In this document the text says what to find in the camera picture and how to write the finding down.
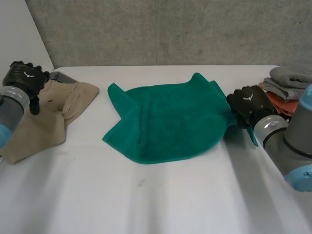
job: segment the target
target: black glove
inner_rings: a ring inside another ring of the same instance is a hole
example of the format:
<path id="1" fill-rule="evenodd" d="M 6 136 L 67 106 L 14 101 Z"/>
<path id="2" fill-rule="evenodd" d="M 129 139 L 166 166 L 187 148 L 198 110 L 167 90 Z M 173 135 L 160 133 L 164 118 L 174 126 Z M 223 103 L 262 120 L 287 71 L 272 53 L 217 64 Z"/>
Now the black glove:
<path id="1" fill-rule="evenodd" d="M 236 114 L 238 125 L 254 127 L 265 116 L 274 114 L 274 107 L 259 86 L 247 86 L 236 89 L 226 98 L 231 110 Z"/>
<path id="2" fill-rule="evenodd" d="M 42 72 L 41 67 L 33 67 L 31 63 L 13 62 L 2 81 L 3 86 L 14 86 L 22 89 L 30 100 L 29 109 L 33 115 L 40 112 L 38 94 L 49 80 L 49 72 Z"/>

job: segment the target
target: stack of folded cloth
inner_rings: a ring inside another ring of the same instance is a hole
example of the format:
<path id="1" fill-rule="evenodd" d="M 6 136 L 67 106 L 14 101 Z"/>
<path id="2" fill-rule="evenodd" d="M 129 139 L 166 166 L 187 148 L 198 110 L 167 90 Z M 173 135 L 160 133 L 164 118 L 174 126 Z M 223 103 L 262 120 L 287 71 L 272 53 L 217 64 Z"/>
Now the stack of folded cloth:
<path id="1" fill-rule="evenodd" d="M 312 83 L 312 70 L 276 67 L 270 70 L 270 76 L 259 86 L 267 91 L 268 98 L 279 114 L 293 116 L 301 95 Z"/>

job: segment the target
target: table surface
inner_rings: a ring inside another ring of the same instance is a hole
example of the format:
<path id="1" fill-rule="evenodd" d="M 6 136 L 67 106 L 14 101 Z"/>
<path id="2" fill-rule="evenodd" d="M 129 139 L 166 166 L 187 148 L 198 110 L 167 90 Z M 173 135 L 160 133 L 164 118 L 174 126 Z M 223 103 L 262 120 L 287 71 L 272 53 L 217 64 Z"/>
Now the table surface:
<path id="1" fill-rule="evenodd" d="M 262 147 L 238 128 L 197 157 L 155 165 L 101 139 L 118 121 L 107 95 L 188 81 L 200 72 L 227 95 L 274 66 L 63 67 L 100 94 L 67 128 L 64 144 L 0 165 L 4 234 L 310 234 L 312 193 L 292 190 Z"/>

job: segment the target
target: teal cloth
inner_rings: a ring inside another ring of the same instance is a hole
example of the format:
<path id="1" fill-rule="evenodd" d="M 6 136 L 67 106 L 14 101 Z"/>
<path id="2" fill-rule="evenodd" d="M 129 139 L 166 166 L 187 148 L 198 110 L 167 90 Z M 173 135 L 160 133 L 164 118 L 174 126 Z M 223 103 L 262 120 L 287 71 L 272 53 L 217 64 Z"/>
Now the teal cloth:
<path id="1" fill-rule="evenodd" d="M 199 73 L 186 83 L 127 92 L 113 83 L 108 94 L 121 120 L 103 140 L 138 163 L 194 157 L 215 146 L 227 128 L 237 124 L 218 84 Z"/>

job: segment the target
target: beige cloth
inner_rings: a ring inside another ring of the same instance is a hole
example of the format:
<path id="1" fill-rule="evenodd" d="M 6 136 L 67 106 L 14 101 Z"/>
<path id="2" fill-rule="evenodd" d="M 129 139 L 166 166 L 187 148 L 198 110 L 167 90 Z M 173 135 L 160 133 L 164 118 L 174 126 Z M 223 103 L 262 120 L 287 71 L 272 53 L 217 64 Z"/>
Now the beige cloth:
<path id="1" fill-rule="evenodd" d="M 0 149 L 9 163 L 62 144 L 65 127 L 78 118 L 98 95 L 99 88 L 88 83 L 65 84 L 50 80 L 39 93 L 40 114 L 27 111 L 12 139 Z"/>

